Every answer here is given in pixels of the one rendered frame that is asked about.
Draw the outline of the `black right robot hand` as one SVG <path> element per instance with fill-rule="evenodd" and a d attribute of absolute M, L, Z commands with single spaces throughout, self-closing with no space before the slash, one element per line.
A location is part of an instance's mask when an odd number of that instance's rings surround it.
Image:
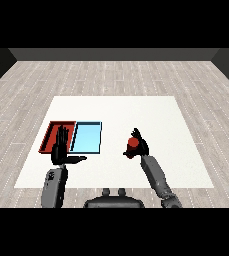
<path fill-rule="evenodd" d="M 142 138 L 141 133 L 137 128 L 135 128 L 132 133 L 131 137 L 135 137 L 139 140 L 138 148 L 132 152 L 128 152 L 127 149 L 124 152 L 124 155 L 127 156 L 129 159 L 139 155 L 139 156 L 148 156 L 149 155 L 149 147 L 147 142 Z"/>

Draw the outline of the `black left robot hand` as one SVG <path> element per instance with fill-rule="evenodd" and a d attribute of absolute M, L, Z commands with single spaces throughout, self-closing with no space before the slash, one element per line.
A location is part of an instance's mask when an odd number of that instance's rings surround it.
<path fill-rule="evenodd" d="M 86 156 L 68 156 L 67 142 L 69 130 L 61 125 L 56 133 L 56 142 L 52 146 L 51 161 L 54 165 L 77 164 L 86 160 Z"/>

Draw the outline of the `red can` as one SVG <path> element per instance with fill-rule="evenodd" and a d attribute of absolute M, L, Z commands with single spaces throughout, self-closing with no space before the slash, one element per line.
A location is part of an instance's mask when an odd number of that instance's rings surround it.
<path fill-rule="evenodd" d="M 127 151 L 132 152 L 138 148 L 139 140 L 135 137 L 131 137 L 128 139 L 127 143 Z"/>

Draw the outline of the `red shallow open box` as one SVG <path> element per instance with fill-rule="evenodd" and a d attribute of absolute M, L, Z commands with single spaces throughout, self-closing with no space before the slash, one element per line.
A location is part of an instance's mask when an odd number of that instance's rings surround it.
<path fill-rule="evenodd" d="M 41 154 L 50 154 L 52 152 L 52 146 L 56 142 L 58 128 L 62 126 L 68 131 L 67 152 L 70 153 L 75 125 L 75 121 L 51 121 L 48 125 L 38 152 Z"/>

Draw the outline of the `light blue shallow open box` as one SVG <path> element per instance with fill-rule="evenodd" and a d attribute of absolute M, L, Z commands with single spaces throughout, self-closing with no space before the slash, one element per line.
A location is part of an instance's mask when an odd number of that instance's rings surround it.
<path fill-rule="evenodd" d="M 102 123 L 78 121 L 70 142 L 70 154 L 99 154 Z"/>

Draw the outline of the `dark grey robot body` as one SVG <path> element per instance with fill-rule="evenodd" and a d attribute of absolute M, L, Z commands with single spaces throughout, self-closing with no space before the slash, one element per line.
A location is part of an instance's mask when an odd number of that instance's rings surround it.
<path fill-rule="evenodd" d="M 102 195 L 87 200 L 84 208 L 144 208 L 144 204 L 139 199 L 128 197 L 124 188 L 118 189 L 117 196 L 111 196 L 110 189 L 104 188 Z"/>

